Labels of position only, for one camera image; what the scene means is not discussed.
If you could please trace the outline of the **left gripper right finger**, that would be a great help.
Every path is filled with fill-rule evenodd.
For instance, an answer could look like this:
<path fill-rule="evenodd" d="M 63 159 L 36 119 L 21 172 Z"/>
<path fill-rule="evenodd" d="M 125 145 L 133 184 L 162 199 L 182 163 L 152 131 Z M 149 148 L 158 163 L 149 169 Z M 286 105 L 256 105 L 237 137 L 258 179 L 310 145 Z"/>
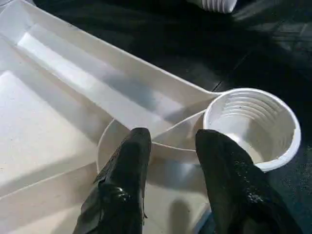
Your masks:
<path fill-rule="evenodd" d="M 296 221 L 280 194 L 235 141 L 200 129 L 196 154 L 219 234 L 294 234 Z"/>

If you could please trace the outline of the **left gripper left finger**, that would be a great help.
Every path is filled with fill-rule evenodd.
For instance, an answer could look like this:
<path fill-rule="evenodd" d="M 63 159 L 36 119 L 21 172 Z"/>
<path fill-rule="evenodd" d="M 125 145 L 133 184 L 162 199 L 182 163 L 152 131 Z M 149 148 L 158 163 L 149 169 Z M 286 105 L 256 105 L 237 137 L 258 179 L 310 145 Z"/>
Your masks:
<path fill-rule="evenodd" d="M 146 128 L 134 128 L 124 138 L 81 206 L 78 234 L 142 233 L 151 145 Z"/>

